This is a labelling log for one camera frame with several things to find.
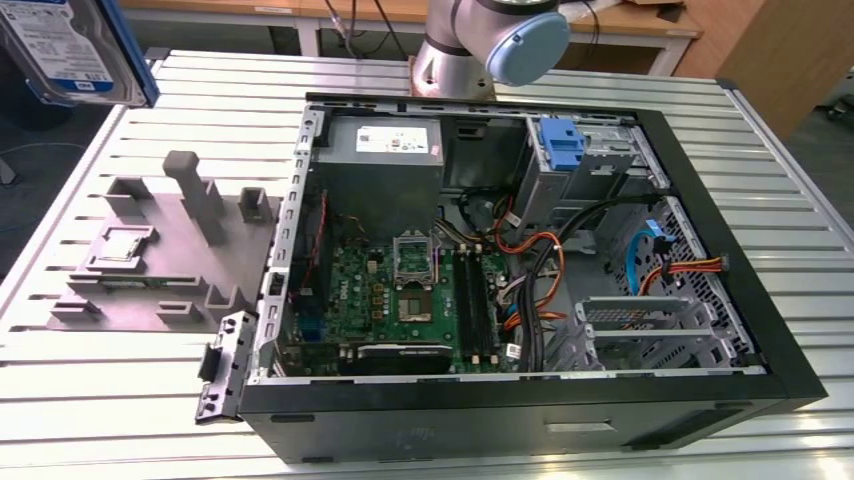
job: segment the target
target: blue hard drive label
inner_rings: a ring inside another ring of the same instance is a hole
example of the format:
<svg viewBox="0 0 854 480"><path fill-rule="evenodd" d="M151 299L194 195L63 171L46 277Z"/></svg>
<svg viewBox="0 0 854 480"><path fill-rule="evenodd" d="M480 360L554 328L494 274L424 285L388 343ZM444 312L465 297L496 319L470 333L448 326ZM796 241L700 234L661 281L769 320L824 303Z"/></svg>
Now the blue hard drive label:
<svg viewBox="0 0 854 480"><path fill-rule="evenodd" d="M78 92L113 90L114 80L93 42L73 27L67 0L0 0L0 13L58 85Z"/></svg>

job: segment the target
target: table leg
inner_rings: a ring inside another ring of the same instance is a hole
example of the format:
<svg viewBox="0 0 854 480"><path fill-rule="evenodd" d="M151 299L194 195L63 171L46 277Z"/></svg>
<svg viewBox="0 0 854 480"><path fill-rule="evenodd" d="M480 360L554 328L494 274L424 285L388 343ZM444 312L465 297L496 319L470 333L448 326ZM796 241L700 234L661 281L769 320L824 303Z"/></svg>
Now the table leg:
<svg viewBox="0 0 854 480"><path fill-rule="evenodd" d="M656 62L653 62L653 67L650 68L650 73L648 75L661 77L672 76L677 69L677 65L680 65L680 61L682 61L682 56L685 55L685 51L690 44L690 38L672 37L668 45L658 52Z"/></svg>
<svg viewBox="0 0 854 480"><path fill-rule="evenodd" d="M300 34L300 49L304 57L321 56L321 21L317 18L297 17L297 33Z"/></svg>

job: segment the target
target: chip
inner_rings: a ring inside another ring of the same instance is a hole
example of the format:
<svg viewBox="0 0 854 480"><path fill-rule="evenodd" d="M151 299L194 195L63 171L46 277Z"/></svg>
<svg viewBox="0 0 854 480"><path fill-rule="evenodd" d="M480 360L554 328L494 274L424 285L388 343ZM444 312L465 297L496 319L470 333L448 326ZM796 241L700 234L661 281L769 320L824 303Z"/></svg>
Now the chip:
<svg viewBox="0 0 854 480"><path fill-rule="evenodd" d="M433 295L430 291L402 291L398 295L398 321L404 323L433 321Z"/></svg>

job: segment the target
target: red cable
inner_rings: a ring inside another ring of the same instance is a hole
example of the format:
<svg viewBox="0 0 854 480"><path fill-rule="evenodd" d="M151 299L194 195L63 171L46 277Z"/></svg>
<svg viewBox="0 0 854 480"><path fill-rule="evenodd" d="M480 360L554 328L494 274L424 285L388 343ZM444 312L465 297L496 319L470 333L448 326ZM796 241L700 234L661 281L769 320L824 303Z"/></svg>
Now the red cable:
<svg viewBox="0 0 854 480"><path fill-rule="evenodd" d="M312 258L309 259L309 270L306 270L304 283L300 286L301 290L306 288L306 285L309 285L309 279L312 278L312 271L316 268L316 257L318 256L318 250L321 250L321 238L324 237L324 230L326 227L326 207L328 207L328 194L325 191L322 200L321 200L321 208L324 209L324 213L321 215L321 227L318 228L318 236L316 237L316 244L312 247Z"/></svg>

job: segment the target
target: ram slot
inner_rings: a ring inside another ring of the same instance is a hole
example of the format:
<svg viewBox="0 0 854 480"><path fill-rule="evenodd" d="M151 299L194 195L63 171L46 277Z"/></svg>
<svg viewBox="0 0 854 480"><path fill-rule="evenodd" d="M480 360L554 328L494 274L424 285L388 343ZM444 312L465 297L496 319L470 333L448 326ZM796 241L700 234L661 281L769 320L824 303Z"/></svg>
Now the ram slot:
<svg viewBox="0 0 854 480"><path fill-rule="evenodd" d="M466 259L469 277L469 305L472 309L472 325L476 338L476 352L482 356L496 353L496 342L493 340L493 319L490 318L486 276L481 255L470 255Z"/></svg>
<svg viewBox="0 0 854 480"><path fill-rule="evenodd" d="M469 294L466 254L454 253L454 300L457 303L457 330L464 357L476 354L476 338L472 319L472 296Z"/></svg>

